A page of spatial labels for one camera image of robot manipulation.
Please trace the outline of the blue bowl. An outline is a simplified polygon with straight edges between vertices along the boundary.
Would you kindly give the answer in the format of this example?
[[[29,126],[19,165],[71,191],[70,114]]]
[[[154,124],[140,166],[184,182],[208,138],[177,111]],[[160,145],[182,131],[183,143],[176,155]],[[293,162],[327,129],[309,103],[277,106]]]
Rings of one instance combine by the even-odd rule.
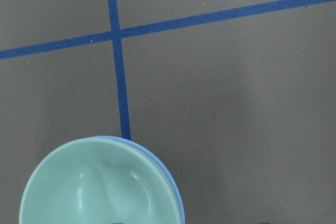
[[[180,223],[185,224],[185,211],[184,211],[183,201],[182,201],[181,194],[179,192],[178,186],[177,186],[173,176],[171,175],[170,171],[167,169],[167,167],[163,164],[163,162],[155,154],[153,154],[151,151],[149,151],[148,149],[146,149],[142,145],[140,145],[136,142],[133,142],[131,140],[121,138],[121,137],[94,136],[92,138],[107,139],[107,140],[110,140],[110,141],[121,142],[123,144],[132,146],[132,147],[138,149],[143,154],[145,154],[152,161],[154,161],[157,164],[157,166],[160,168],[160,170],[165,174],[166,179],[169,181],[169,184],[170,184],[172,190],[174,191],[174,196],[175,196],[175,199],[177,201],[177,205],[179,207],[179,215],[180,215],[180,219],[181,219]]]

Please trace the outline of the green bowl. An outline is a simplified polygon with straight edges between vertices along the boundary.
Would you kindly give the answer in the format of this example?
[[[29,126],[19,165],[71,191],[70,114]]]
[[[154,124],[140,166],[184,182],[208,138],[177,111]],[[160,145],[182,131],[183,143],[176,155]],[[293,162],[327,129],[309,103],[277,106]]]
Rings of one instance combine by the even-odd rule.
[[[49,153],[31,174],[20,223],[180,223],[157,164],[138,149],[83,138]]]

